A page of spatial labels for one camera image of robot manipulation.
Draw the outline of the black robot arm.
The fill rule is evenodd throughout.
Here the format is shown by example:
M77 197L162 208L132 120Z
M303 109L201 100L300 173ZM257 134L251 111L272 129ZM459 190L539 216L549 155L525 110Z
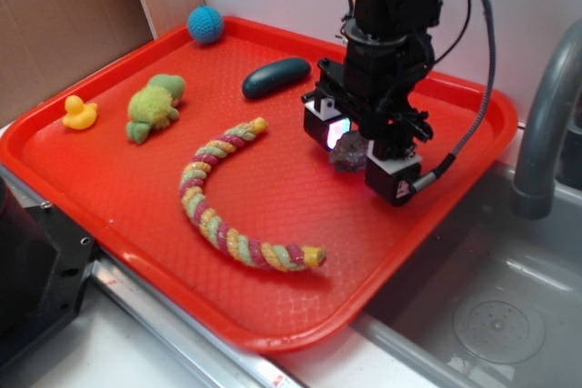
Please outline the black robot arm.
M409 96L435 61L429 28L442 0L348 0L343 62L318 61L319 79L303 95L304 129L325 145L334 123L355 125L367 141L366 184L393 206L419 190L419 143L432 139L428 114Z

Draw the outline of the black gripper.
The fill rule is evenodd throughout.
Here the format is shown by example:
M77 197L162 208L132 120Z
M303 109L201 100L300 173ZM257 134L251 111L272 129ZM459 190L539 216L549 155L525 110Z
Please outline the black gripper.
M302 96L304 130L327 151L351 130L351 121L370 141L366 151L366 185L393 206L414 195L422 157L416 143L433 138L428 113L408 97L435 61L432 36L421 29L380 38L355 26L343 30L347 40L342 63L321 59L313 92Z

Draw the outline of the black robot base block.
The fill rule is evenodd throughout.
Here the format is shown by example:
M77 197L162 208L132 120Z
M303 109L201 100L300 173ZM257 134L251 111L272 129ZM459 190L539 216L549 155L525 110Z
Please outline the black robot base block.
M52 204L21 205L1 182L1 370L71 323L94 237Z

